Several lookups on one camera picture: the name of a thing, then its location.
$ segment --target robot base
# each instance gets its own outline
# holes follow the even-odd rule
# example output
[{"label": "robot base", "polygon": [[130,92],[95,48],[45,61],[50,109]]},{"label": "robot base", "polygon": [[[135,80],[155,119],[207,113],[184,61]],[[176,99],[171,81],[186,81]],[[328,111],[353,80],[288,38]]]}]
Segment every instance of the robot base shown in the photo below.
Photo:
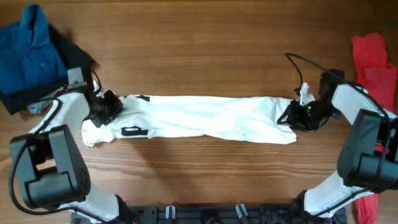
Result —
[{"label": "robot base", "polygon": [[[332,218],[302,222],[299,219],[287,220],[289,204],[247,207],[247,222],[238,218],[235,207],[193,207],[176,208],[175,219],[166,219],[166,208],[155,206],[129,207],[140,220],[140,224],[347,224],[346,210],[341,208]],[[90,224],[89,219],[72,214],[71,224]]]}]

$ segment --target cable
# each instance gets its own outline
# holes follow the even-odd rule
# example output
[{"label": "cable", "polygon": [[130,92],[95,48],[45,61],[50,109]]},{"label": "cable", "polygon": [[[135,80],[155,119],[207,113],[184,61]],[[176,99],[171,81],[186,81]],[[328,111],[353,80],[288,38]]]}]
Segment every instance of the cable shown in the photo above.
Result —
[{"label": "cable", "polygon": [[96,91],[94,91],[94,94],[97,95],[98,93],[100,93],[100,91],[102,89],[101,81],[100,81],[100,78],[98,78],[98,75],[97,75],[97,73],[94,70],[90,70],[90,71],[92,73],[94,73],[95,77],[97,77],[97,80],[98,80],[99,88]]},{"label": "cable", "polygon": [[26,148],[29,146],[29,143],[30,143],[34,138],[36,138],[36,136],[37,136],[43,129],[45,129],[45,128],[50,124],[51,120],[53,120],[54,117],[55,117],[55,116],[58,114],[58,112],[61,110],[62,101],[61,101],[60,99],[58,99],[58,98],[44,98],[44,99],[39,100],[38,102],[47,101],[47,100],[55,100],[55,101],[58,102],[58,105],[57,105],[56,109],[54,110],[54,112],[51,113],[51,115],[49,116],[49,118],[46,119],[46,120],[43,122],[43,125],[41,125],[41,127],[39,127],[31,136],[29,136],[28,139],[26,139],[26,142],[25,142],[24,145],[21,147],[21,149],[19,150],[17,156],[15,157],[15,161],[14,161],[14,163],[13,163],[13,165],[12,165],[12,169],[11,169],[10,177],[9,177],[9,193],[10,193],[10,198],[11,198],[12,202],[14,203],[14,205],[15,205],[20,211],[22,211],[22,212],[24,212],[24,213],[28,213],[28,214],[30,214],[30,215],[49,215],[49,214],[54,214],[54,213],[58,213],[58,212],[63,212],[63,211],[66,211],[66,210],[73,210],[73,211],[75,211],[75,213],[80,212],[80,213],[82,213],[82,214],[84,214],[84,215],[86,215],[86,216],[88,216],[88,217],[91,217],[91,218],[94,218],[94,219],[96,219],[96,220],[98,220],[98,221],[100,221],[100,222],[106,223],[106,221],[103,220],[102,218],[96,217],[96,216],[94,216],[94,215],[92,215],[92,214],[90,214],[90,213],[88,213],[88,212],[86,212],[86,211],[83,211],[83,210],[79,209],[78,207],[65,207],[65,208],[58,208],[58,209],[56,209],[56,210],[49,210],[49,211],[46,211],[46,212],[35,212],[35,211],[29,210],[29,209],[26,209],[25,207],[23,207],[23,206],[18,202],[18,199],[17,199],[16,196],[15,196],[15,191],[14,191],[14,177],[15,177],[15,173],[16,173],[16,170],[17,170],[18,163],[19,163],[19,161],[20,161],[20,159],[21,159],[21,157],[22,157],[24,151],[25,151]]},{"label": "cable", "polygon": [[294,61],[293,61],[290,57],[298,58],[298,59],[303,60],[303,61],[305,61],[305,62],[307,62],[307,63],[309,63],[309,64],[311,64],[311,65],[313,65],[313,66],[316,66],[316,67],[318,67],[319,69],[321,69],[321,70],[327,72],[328,74],[334,76],[335,78],[339,79],[339,80],[342,81],[344,84],[349,85],[349,86],[352,87],[354,90],[356,90],[358,93],[362,94],[362,95],[365,96],[367,99],[369,99],[369,100],[376,106],[377,110],[380,111],[380,112],[383,114],[383,116],[384,116],[384,117],[383,117],[383,120],[386,122],[386,136],[385,136],[385,139],[384,139],[384,145],[385,145],[385,147],[384,147],[384,150],[383,150],[383,152],[382,152],[382,156],[381,156],[381,158],[380,158],[380,160],[379,160],[379,164],[377,165],[377,170],[376,170],[376,173],[375,173],[375,176],[374,176],[373,184],[372,184],[369,188],[366,188],[366,189],[362,189],[362,190],[358,190],[358,191],[356,191],[356,192],[353,192],[353,193],[351,194],[351,196],[346,197],[344,200],[342,200],[341,202],[339,202],[339,203],[337,203],[336,205],[332,206],[331,208],[328,208],[328,209],[326,209],[326,210],[324,210],[324,211],[322,211],[322,212],[319,212],[319,213],[313,215],[313,217],[319,217],[320,215],[323,215],[323,214],[325,214],[325,213],[327,213],[327,212],[330,212],[330,211],[332,211],[332,210],[338,208],[338,207],[341,206],[342,204],[346,203],[347,201],[349,201],[349,200],[355,198],[355,196],[357,196],[358,194],[361,194],[361,193],[365,193],[365,192],[367,192],[367,191],[372,191],[372,190],[374,190],[374,188],[376,187],[376,183],[378,182],[378,180],[379,180],[379,178],[380,178],[380,173],[381,173],[381,171],[382,171],[384,162],[385,162],[385,160],[386,160],[388,145],[389,145],[390,137],[391,137],[391,122],[390,122],[390,119],[389,119],[389,117],[388,117],[388,114],[386,113],[386,111],[384,111],[384,108],[383,108],[373,97],[371,97],[370,95],[368,95],[367,93],[365,93],[362,89],[358,89],[355,85],[353,85],[352,83],[346,81],[346,80],[343,79],[343,78],[340,78],[338,75],[334,74],[334,73],[331,72],[329,69],[327,69],[327,68],[325,68],[325,67],[319,65],[318,63],[313,62],[313,61],[311,61],[311,60],[309,60],[309,59],[307,59],[307,58],[304,58],[304,57],[302,57],[302,56],[299,56],[299,55],[296,55],[296,54],[292,54],[292,53],[286,53],[286,57],[293,63],[293,65],[294,65],[294,67],[296,68],[296,70],[298,71],[298,74],[300,75],[300,78],[301,78],[301,79],[302,79],[301,71],[300,71],[300,69],[298,68],[298,66],[294,63]]}]

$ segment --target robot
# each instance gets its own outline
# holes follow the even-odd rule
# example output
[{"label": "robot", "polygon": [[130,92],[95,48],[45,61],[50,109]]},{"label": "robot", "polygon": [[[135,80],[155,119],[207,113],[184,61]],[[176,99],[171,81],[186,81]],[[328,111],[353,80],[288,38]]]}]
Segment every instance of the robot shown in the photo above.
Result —
[{"label": "robot", "polygon": [[[320,76],[319,100],[301,105],[292,100],[280,125],[316,131],[330,118],[343,115],[352,125],[340,153],[337,170],[319,186],[304,190],[289,204],[248,207],[157,208],[128,207],[118,195],[91,184],[87,166],[73,136],[82,121],[100,127],[122,112],[123,104],[112,91],[95,95],[91,73],[84,68],[68,71],[69,85],[57,94],[44,120],[29,134],[10,142],[13,167],[9,191],[16,207],[31,215],[72,212],[71,223],[128,224],[285,224],[346,223],[344,206],[357,198],[398,189],[398,118],[384,110],[366,90],[344,79],[344,73],[326,69],[301,56],[324,73]],[[38,170],[36,165],[54,159],[55,166]],[[17,176],[24,203],[14,192]],[[44,208],[46,212],[33,209]]]}]

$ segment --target black cloth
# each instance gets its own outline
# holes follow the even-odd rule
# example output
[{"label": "black cloth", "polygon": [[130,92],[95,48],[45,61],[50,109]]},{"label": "black cloth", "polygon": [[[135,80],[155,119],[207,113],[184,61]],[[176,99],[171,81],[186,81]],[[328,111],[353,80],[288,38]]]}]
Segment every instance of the black cloth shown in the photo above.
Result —
[{"label": "black cloth", "polygon": [[[62,62],[67,69],[83,67],[90,68],[94,63],[86,52],[77,45],[65,39],[51,24],[49,25],[50,40],[61,56]],[[27,105],[35,103],[47,96],[61,86],[68,84],[68,77],[59,79],[55,83],[39,86],[31,90],[21,91],[11,96],[6,96],[0,91],[0,100],[6,107],[8,113],[14,113],[26,109]]]}]

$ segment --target white plastic part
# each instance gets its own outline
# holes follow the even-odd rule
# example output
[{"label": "white plastic part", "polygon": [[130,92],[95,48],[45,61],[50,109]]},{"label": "white plastic part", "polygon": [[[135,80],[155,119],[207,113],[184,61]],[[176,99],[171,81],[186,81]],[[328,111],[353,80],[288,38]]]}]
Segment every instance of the white plastic part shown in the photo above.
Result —
[{"label": "white plastic part", "polygon": [[300,89],[300,105],[306,105],[311,101],[315,101],[315,98],[311,93],[308,92],[310,86],[308,83],[303,83]]},{"label": "white plastic part", "polygon": [[[116,196],[106,193],[94,184],[91,185],[90,192],[86,196],[86,200],[84,202],[66,203],[61,205],[59,208],[65,208],[70,206],[77,206],[83,211],[98,216],[105,221],[113,220],[114,218],[119,216],[119,205]],[[77,214],[89,218],[91,223],[101,223],[95,218],[88,217],[79,212]]]},{"label": "white plastic part", "polygon": [[[346,197],[349,197],[353,192],[357,190],[362,190],[361,187],[346,187],[343,184],[343,179],[338,175],[337,170],[329,176],[325,181],[323,181],[318,187],[314,189],[310,189],[305,193],[304,196],[304,210],[310,213],[311,215],[315,215],[319,212],[322,212],[337,203],[344,200]],[[357,198],[371,195],[372,192],[365,192],[362,194],[358,194],[355,198],[347,201],[342,204],[340,207],[330,211],[329,213],[325,213],[320,215],[322,218],[331,218],[333,214],[344,207],[345,205],[351,203]]]},{"label": "white plastic part", "polygon": [[[343,113],[351,125],[354,123],[360,109],[378,112],[380,116],[383,116],[383,114],[377,110],[376,105],[374,105],[372,101],[347,84],[337,86],[331,103],[336,109]],[[397,117],[393,113],[387,110],[385,111],[390,118]]]},{"label": "white plastic part", "polygon": [[[51,128],[67,124],[70,132],[74,136],[80,129],[80,124],[83,122],[83,119],[85,119],[90,112],[86,98],[82,93],[69,93],[59,96],[58,99],[62,100],[63,102],[61,110],[50,122],[50,124],[41,132],[50,131]],[[54,100],[51,110],[47,113],[42,122],[32,129],[30,133],[35,132],[39,127],[41,127],[43,122],[49,118],[57,106],[58,101]]]}]

